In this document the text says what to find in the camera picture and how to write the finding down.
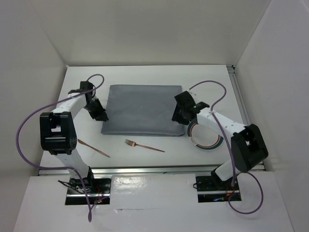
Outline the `grey cloth placemat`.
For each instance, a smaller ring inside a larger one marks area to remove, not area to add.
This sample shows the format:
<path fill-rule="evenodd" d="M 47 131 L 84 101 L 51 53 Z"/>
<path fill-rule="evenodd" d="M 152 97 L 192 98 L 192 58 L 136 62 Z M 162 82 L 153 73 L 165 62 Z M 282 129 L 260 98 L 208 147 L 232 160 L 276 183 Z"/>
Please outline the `grey cloth placemat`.
<path fill-rule="evenodd" d="M 102 125 L 106 135 L 183 136 L 183 126 L 172 121 L 174 97 L 181 86 L 111 85 Z"/>

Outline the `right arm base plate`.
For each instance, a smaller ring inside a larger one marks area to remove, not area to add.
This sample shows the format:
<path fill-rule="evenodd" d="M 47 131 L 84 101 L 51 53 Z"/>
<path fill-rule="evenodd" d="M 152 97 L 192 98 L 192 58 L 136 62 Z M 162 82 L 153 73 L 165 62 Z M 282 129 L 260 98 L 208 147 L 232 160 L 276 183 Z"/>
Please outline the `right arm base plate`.
<path fill-rule="evenodd" d="M 231 186 L 230 182 L 216 186 L 210 176 L 196 176 L 196 182 L 192 187 L 197 190 L 199 203 L 227 202 L 230 196 L 231 201 L 241 201 L 237 182 L 234 186 Z"/>

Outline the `white plate green red rim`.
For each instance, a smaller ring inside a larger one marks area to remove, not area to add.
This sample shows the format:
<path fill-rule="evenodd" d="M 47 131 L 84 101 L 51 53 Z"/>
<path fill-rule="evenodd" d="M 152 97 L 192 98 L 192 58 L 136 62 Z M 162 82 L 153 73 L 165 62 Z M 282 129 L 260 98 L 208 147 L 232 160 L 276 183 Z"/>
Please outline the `white plate green red rim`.
<path fill-rule="evenodd" d="M 187 137 L 196 148 L 205 151 L 211 151 L 219 148 L 224 141 L 222 136 L 195 122 L 191 122 L 188 125 Z"/>

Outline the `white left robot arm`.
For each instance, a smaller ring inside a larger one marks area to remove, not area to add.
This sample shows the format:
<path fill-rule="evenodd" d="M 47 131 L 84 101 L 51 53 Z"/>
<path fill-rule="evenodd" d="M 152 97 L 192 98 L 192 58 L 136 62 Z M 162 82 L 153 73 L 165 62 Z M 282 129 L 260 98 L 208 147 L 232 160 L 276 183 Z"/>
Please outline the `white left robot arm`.
<path fill-rule="evenodd" d="M 89 81 L 82 81 L 80 88 L 71 90 L 68 97 L 53 111 L 40 115 L 41 147 L 62 162 L 73 184 L 89 193 L 95 188 L 94 175 L 76 149 L 78 139 L 73 120 L 82 109 L 95 121 L 106 122 L 108 116 Z"/>

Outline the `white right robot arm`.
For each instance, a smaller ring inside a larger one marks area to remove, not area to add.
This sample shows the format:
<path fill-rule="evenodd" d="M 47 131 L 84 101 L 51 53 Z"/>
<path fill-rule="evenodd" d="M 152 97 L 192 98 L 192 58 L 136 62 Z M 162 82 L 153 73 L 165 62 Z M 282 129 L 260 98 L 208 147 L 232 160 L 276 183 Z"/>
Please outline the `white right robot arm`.
<path fill-rule="evenodd" d="M 268 157 L 260 129 L 255 124 L 237 123 L 214 111 L 204 102 L 196 103 L 192 95 L 182 92 L 175 97 L 172 121 L 183 125 L 197 123 L 217 133 L 227 142 L 230 158 L 211 172 L 211 185 L 222 189 L 236 175 L 246 173 Z"/>

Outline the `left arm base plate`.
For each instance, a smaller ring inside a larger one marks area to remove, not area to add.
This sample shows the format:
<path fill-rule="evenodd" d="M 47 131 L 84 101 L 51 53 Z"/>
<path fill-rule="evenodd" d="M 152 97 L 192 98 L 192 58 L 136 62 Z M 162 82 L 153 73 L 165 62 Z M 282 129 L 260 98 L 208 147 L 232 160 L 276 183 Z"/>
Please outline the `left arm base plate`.
<path fill-rule="evenodd" d="M 93 186 L 86 185 L 86 192 L 91 205 L 108 205 L 110 204 L 112 179 L 109 178 L 95 178 Z M 85 198 L 85 191 L 83 187 L 74 184 L 72 179 L 69 182 L 58 180 L 58 183 L 66 187 L 66 200 L 65 205 L 87 205 Z"/>

